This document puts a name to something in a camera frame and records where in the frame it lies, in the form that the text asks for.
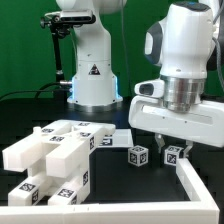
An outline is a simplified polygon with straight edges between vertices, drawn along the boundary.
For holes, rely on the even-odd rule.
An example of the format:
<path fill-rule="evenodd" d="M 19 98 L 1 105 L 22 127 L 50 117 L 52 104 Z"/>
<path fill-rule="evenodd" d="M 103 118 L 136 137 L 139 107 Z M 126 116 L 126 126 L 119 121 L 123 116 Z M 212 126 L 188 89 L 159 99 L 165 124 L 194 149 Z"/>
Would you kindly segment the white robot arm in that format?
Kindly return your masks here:
<path fill-rule="evenodd" d="M 59 18 L 79 23 L 74 27 L 78 66 L 68 102 L 80 109 L 106 110 L 122 100 L 111 71 L 110 34 L 98 19 L 126 1 L 56 0 Z M 223 8 L 223 0 L 173 3 L 167 16 L 147 30 L 144 54 L 161 70 L 157 79 L 135 85 L 129 124 L 153 132 L 159 145 L 166 135 L 224 147 L 224 103 L 202 98 L 207 65 L 220 60 Z"/>

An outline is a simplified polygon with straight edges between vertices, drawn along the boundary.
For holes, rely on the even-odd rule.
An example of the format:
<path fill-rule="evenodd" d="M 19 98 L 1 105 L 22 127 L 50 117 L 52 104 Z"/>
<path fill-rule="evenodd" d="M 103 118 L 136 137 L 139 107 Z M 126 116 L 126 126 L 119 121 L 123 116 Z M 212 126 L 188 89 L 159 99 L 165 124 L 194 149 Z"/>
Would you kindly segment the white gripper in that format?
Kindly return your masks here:
<path fill-rule="evenodd" d="M 162 135 L 186 140 L 183 158 L 189 157 L 194 142 L 224 147 L 224 103 L 202 101 L 187 113 L 163 108 L 159 100 L 135 96 L 130 105 L 129 124 L 133 128 L 156 133 L 158 152 L 165 141 Z"/>

